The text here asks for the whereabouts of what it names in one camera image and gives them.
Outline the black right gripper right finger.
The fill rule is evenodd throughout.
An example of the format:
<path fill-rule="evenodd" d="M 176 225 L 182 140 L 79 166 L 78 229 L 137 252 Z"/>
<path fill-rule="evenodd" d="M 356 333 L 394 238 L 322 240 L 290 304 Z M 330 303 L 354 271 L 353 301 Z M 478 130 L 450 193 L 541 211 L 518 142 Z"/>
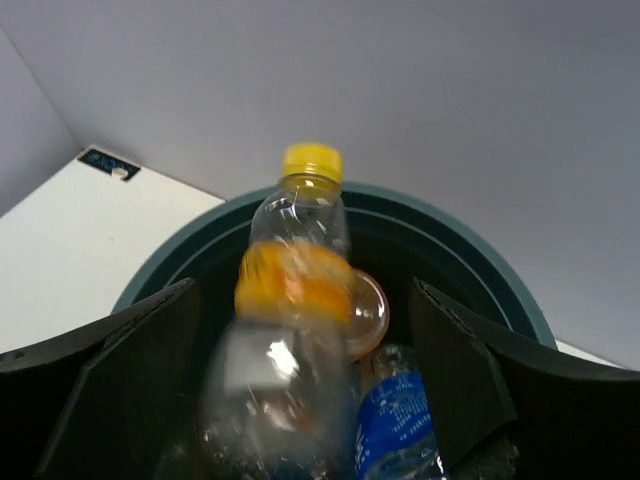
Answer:
<path fill-rule="evenodd" d="M 639 375 L 577 358 L 416 281 L 409 318 L 453 479 L 635 479 Z"/>

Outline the blue label bottle white cap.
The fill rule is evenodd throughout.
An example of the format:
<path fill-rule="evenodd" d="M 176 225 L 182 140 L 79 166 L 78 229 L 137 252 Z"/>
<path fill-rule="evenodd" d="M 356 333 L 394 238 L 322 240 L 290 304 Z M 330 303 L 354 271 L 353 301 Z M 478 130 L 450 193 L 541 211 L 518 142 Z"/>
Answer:
<path fill-rule="evenodd" d="M 359 362 L 357 479 L 446 479 L 416 351 L 379 346 Z"/>

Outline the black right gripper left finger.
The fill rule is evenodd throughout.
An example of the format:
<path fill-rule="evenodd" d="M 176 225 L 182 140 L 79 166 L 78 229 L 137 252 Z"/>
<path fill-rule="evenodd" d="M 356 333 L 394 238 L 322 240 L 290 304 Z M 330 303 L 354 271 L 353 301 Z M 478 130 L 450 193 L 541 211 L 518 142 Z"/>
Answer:
<path fill-rule="evenodd" d="M 191 279 L 1 355 L 4 479 L 150 479 L 200 315 Z"/>

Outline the orange bottle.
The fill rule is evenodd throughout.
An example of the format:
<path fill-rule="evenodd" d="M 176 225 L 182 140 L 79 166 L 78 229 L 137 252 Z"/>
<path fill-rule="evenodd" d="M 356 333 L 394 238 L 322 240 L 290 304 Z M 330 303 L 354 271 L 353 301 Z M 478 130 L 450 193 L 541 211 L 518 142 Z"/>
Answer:
<path fill-rule="evenodd" d="M 351 323 L 345 333 L 347 353 L 353 360 L 378 347 L 387 333 L 390 308 L 381 285 L 368 273 L 354 269 Z"/>

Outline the clear bottle yellow cap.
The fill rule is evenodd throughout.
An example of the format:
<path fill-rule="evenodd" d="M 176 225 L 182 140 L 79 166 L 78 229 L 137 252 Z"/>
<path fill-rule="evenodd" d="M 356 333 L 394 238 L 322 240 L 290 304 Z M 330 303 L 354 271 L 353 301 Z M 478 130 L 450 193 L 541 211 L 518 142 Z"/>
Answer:
<path fill-rule="evenodd" d="M 278 186 L 253 215 L 235 315 L 199 405 L 199 446 L 215 477 L 331 479 L 351 471 L 346 331 L 354 275 L 342 179 L 335 148 L 291 145 Z"/>

